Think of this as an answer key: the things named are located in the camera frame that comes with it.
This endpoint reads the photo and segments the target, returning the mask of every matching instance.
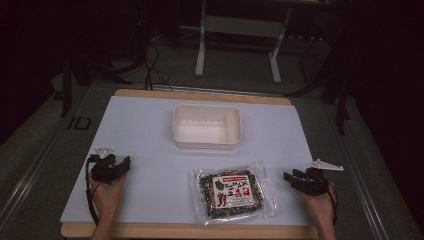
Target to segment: white sticker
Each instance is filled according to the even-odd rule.
[[[251,206],[252,188],[247,175],[214,177],[213,189],[216,208]]]

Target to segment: plastic bag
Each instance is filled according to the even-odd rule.
[[[192,180],[201,225],[268,218],[277,210],[263,162],[221,170],[195,169]]]

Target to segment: white board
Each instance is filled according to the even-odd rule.
[[[236,106],[242,136],[232,150],[178,148],[172,134],[178,104]],[[189,187],[193,169],[223,169],[264,161],[276,193],[279,211],[274,218],[255,219],[252,225],[311,225],[303,200],[282,179],[284,171],[304,171],[312,161],[294,106],[208,102],[157,98],[111,98],[94,138],[94,147],[115,147],[118,159],[131,157],[131,170],[117,222],[194,224],[195,208]],[[80,175],[61,217],[62,223],[92,222]]]

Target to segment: hand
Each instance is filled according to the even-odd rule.
[[[329,187],[330,194],[335,199],[335,192],[332,186]],[[327,193],[320,196],[311,196],[300,191],[297,191],[297,193],[306,203],[309,215],[318,230],[319,239],[336,239],[333,226],[334,211],[330,196]]]
[[[89,183],[91,186],[91,194],[93,195],[94,204],[99,211],[99,223],[93,233],[91,239],[110,239],[112,226],[115,218],[119,213],[122,189],[124,188],[127,174],[112,184],[96,182],[89,174]]]

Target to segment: white plastic container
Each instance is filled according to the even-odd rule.
[[[181,148],[233,149],[242,133],[240,111],[232,106],[180,104],[172,131]]]

